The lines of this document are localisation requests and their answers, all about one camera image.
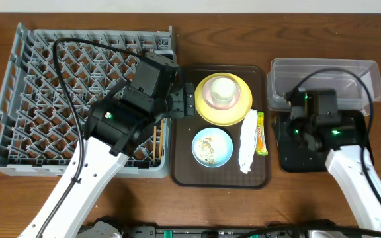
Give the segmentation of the cream plastic cup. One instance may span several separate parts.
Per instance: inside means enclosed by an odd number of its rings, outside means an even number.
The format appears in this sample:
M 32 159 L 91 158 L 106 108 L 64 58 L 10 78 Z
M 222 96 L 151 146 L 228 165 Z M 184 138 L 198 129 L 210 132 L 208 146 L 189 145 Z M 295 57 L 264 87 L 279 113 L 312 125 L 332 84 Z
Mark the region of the cream plastic cup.
M 214 106 L 229 107 L 237 93 L 237 85 L 233 79 L 215 77 L 210 86 L 210 94 Z

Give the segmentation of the white napkin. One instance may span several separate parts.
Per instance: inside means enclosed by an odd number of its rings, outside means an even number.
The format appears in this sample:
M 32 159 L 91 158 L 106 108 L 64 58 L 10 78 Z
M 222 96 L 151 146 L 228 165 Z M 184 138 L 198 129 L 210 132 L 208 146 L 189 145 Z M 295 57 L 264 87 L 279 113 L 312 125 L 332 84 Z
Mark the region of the white napkin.
M 257 111 L 250 109 L 241 125 L 238 162 L 240 171 L 247 174 L 251 171 L 257 136 Z

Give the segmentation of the black plastic tray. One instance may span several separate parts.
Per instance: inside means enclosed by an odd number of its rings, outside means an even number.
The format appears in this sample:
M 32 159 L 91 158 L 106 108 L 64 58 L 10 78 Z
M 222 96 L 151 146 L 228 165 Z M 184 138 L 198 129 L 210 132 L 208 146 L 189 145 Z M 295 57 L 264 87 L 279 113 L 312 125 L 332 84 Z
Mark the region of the black plastic tray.
M 357 110 L 343 110 L 342 123 L 317 129 L 320 148 L 313 151 L 303 140 L 302 124 L 290 123 L 290 113 L 275 116 L 272 128 L 282 169 L 289 173 L 326 172 L 325 161 L 331 149 L 360 145 L 366 133 L 364 115 Z

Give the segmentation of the yellow plastic plate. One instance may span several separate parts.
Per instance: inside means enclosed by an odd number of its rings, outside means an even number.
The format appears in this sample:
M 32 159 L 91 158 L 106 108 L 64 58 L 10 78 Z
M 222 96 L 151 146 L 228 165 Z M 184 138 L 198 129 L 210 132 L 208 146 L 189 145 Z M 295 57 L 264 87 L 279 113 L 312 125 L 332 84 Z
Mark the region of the yellow plastic plate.
M 210 107 L 203 99 L 203 87 L 211 78 L 228 77 L 233 79 L 240 89 L 240 98 L 235 106 L 227 110 L 216 110 Z M 253 96 L 248 84 L 237 75 L 232 73 L 214 73 L 205 77 L 196 87 L 195 107 L 199 115 L 207 122 L 217 126 L 231 126 L 242 121 L 252 107 Z

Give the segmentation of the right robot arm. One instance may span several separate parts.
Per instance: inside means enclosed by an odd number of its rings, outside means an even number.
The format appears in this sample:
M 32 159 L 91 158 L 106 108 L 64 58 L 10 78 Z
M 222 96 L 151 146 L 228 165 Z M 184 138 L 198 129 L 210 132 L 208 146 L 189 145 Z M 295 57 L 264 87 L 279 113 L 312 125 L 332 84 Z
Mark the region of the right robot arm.
M 327 171 L 342 190 L 360 228 L 381 232 L 381 180 L 371 159 L 371 125 L 356 110 L 339 110 L 333 89 L 285 94 L 276 141 L 287 172 Z

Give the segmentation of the grey plastic dish rack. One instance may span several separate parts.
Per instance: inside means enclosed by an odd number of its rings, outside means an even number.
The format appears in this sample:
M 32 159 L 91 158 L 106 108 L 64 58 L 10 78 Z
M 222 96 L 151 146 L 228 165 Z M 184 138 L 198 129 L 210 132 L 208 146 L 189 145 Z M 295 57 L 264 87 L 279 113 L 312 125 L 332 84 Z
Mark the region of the grey plastic dish rack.
M 58 44 L 58 38 L 73 42 Z M 0 90 L 0 173 L 60 176 L 77 129 L 52 61 L 58 45 L 63 78 L 79 120 L 120 80 L 133 78 L 138 55 L 175 57 L 173 30 L 29 30 L 17 26 Z

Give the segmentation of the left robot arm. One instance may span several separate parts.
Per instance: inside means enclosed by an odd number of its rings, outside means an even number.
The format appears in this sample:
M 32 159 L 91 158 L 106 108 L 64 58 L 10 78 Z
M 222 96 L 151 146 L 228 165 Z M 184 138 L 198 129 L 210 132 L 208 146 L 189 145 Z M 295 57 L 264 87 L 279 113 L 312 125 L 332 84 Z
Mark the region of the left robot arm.
M 178 64 L 147 52 L 131 82 L 117 83 L 89 109 L 67 169 L 21 237 L 75 237 L 84 219 L 133 150 L 175 113 L 171 88 Z

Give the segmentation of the green orange snack wrapper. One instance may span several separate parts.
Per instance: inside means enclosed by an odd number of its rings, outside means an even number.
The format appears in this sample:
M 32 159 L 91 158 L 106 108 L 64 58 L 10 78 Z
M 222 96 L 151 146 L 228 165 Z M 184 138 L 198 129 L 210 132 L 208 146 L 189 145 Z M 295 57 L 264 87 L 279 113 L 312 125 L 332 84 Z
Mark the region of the green orange snack wrapper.
M 257 113 L 257 144 L 255 151 L 258 155 L 265 156 L 268 155 L 268 150 L 265 141 L 265 130 L 264 130 L 264 113 Z

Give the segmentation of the rice food waste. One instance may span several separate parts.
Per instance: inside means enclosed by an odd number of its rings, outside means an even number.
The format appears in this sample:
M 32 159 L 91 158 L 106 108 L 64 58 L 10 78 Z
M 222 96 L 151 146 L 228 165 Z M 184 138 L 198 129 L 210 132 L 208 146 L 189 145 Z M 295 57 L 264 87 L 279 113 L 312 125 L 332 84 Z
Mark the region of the rice food waste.
M 217 163 L 216 140 L 216 136 L 206 136 L 196 141 L 194 152 L 197 159 L 205 165 L 214 166 Z

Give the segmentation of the dark brown serving tray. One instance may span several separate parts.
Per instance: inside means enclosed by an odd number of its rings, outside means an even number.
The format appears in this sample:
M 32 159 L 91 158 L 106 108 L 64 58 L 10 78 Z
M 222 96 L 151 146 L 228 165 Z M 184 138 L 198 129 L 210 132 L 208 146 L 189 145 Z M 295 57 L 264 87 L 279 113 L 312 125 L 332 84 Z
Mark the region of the dark brown serving tray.
M 253 95 L 252 108 L 265 114 L 265 140 L 269 143 L 269 111 L 264 71 L 254 65 L 190 65 L 184 68 L 185 81 L 194 85 L 198 85 L 205 77 L 214 73 L 232 73 L 248 84 Z M 194 158 L 193 138 L 199 131 L 212 126 L 199 113 L 173 121 L 169 146 L 170 175 L 173 181 L 180 186 L 190 187 L 258 189 L 266 186 L 271 179 L 270 155 L 254 154 L 251 170 L 247 174 L 239 169 L 241 123 L 221 127 L 233 142 L 233 153 L 226 164 L 208 168 Z

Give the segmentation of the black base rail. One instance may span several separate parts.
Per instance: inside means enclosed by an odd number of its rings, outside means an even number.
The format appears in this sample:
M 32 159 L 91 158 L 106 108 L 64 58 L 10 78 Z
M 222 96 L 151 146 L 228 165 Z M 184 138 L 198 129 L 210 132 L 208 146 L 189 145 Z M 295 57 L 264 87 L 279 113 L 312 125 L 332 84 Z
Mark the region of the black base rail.
M 92 228 L 84 229 L 76 235 L 80 237 L 119 237 L 119 238 L 199 238 L 199 237 L 381 237 L 381 231 L 359 229 L 355 227 L 338 227 L 319 225 L 297 226 L 285 225 L 264 227 L 262 229 L 228 229 L 228 228 L 156 228 L 150 226 L 118 229 L 109 223 L 97 222 Z

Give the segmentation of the pink plastic bowl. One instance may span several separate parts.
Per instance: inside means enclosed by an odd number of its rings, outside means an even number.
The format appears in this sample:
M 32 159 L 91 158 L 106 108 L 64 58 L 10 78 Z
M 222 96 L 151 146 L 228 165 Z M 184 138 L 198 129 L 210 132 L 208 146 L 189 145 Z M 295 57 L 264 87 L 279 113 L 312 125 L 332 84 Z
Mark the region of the pink plastic bowl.
M 213 102 L 212 102 L 212 97 L 211 97 L 211 94 L 210 94 L 210 86 L 211 86 L 211 83 L 212 83 L 212 80 L 215 78 L 211 78 L 209 79 L 203 86 L 202 88 L 202 96 L 203 96 L 203 99 L 205 101 L 205 103 L 210 106 L 211 108 L 213 109 L 216 109 L 216 110 L 228 110 L 228 109 L 231 109 L 232 107 L 234 107 L 238 102 L 239 102 L 239 99 L 240 99 L 240 95 L 241 95 L 241 90 L 240 90 L 240 87 L 239 85 L 237 84 L 237 81 L 235 81 L 236 85 L 237 85 L 237 93 L 236 93 L 236 96 L 233 100 L 233 102 L 230 104 L 229 107 L 226 107 L 226 108 L 220 108 L 220 107 L 217 107 L 217 106 L 214 106 Z

